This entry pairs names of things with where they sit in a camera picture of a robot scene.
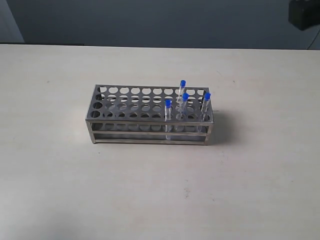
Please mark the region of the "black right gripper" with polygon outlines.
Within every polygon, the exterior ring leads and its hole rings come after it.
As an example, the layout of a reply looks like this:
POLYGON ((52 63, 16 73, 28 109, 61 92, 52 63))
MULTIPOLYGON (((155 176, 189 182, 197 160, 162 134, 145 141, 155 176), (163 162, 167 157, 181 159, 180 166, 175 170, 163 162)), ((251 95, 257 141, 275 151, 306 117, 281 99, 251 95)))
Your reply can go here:
POLYGON ((304 31, 320 24, 320 0, 290 0, 288 22, 304 31))

